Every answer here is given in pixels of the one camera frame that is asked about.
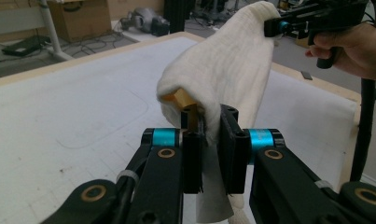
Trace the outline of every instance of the white garment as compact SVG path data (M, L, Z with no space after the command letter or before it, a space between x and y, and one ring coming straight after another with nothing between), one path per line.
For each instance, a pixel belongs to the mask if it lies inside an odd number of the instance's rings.
M216 150L212 146L217 143L220 104L237 108L240 126L252 128L272 63L273 39L264 37L264 21L276 17L279 14L272 3L256 2L243 7L214 35L177 57L158 83L163 115L175 127L180 127L181 108L197 103L206 120L208 150ZM187 102L180 98L176 102L181 92L188 95ZM204 194L198 196L198 222L217 222L231 216L232 211L219 180L217 155L204 154ZM208 190L206 182L213 182L211 188L218 190ZM216 195L206 196L213 191ZM233 196L232 205L241 203L241 195ZM224 203L224 209L219 209L219 202Z

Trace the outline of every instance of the zip tie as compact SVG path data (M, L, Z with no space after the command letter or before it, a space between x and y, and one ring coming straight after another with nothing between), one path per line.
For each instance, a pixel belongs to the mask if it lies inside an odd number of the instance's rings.
M123 170L123 171L121 171L120 173L118 173L118 177L116 178L117 181L118 181L122 176L131 177L132 179L134 179L135 186L138 186L139 176L138 176L138 174L137 174L136 172L134 172L134 171L132 171L132 170Z
M318 180L315 182L315 185L320 189L326 189L326 188L333 189L333 186L326 180Z

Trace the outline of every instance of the human hand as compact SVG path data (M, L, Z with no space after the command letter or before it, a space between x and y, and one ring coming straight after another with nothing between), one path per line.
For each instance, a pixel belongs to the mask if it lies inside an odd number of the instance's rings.
M376 28L361 23L342 32L324 32L314 37L307 57L328 59L338 47L334 66L359 77L376 80Z

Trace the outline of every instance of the cream fabric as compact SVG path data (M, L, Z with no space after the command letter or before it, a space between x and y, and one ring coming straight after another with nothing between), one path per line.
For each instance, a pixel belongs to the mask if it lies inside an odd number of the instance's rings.
M273 39L264 37L264 21L276 17L279 14L272 3L256 2L243 7L214 35L169 64L157 87L165 118L179 127L181 107L197 103L206 120L208 150L216 150L212 146L217 143L220 104L237 108L240 126L252 128L272 63ZM178 90L188 95L187 103L175 103L174 95ZM232 212L219 179L217 155L204 154L204 194L198 196L198 222L216 222ZM225 205L224 209L219 208L220 203ZM243 212L241 195L233 195L231 203L236 214Z

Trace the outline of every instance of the gray floor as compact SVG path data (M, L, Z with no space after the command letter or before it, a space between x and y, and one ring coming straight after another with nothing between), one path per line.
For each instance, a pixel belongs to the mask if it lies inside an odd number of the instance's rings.
M204 21L199 22L201 24L195 20L187 21L186 31L202 37L208 37L214 34L215 30L218 28L207 27ZM358 77L353 77L335 68L327 70L318 69L315 65L316 60L306 58L304 56L306 49L296 45L294 39L283 37L278 39L277 42L278 45L274 48L273 52L273 61L275 63L299 71L309 72L313 77L318 77L346 89L360 92L360 79ZM74 44L68 44L62 41L63 51L75 58L130 44L133 44L131 40L118 34L102 36ZM45 49L33 53L32 56L21 59L2 54L1 49L3 47L3 45L0 45L0 77L58 63L58 61L49 56ZM365 178L374 179L374 181L376 181L376 106L374 113L373 135L369 149L368 163L365 169Z

